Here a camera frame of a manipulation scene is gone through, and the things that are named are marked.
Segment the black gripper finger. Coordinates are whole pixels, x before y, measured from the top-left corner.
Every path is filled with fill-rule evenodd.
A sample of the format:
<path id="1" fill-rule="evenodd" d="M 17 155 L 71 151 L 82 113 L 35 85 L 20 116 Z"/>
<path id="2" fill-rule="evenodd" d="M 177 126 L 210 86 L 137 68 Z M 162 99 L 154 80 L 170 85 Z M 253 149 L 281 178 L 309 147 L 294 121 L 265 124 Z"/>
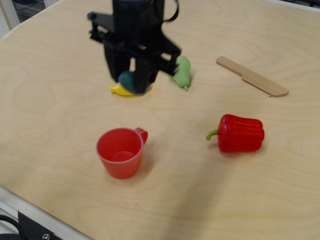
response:
<path id="1" fill-rule="evenodd" d="M 119 76 L 130 70 L 131 56 L 122 42 L 104 42 L 104 54 L 111 77 L 118 82 Z"/>
<path id="2" fill-rule="evenodd" d="M 141 55 L 135 59 L 134 87 L 138 95 L 144 94 L 156 80 L 160 55 Z"/>

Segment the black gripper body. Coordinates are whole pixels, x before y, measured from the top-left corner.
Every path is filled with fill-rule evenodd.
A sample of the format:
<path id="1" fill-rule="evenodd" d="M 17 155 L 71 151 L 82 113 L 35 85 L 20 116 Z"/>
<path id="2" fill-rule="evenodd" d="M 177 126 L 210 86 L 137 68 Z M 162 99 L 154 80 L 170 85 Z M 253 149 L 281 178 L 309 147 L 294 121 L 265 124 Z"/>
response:
<path id="1" fill-rule="evenodd" d="M 113 13 L 90 12 L 90 37 L 104 45 L 105 41 L 122 43 L 132 58 L 160 55 L 159 70 L 174 75 L 181 49 L 162 32 L 165 2 L 163 0 L 114 0 Z"/>

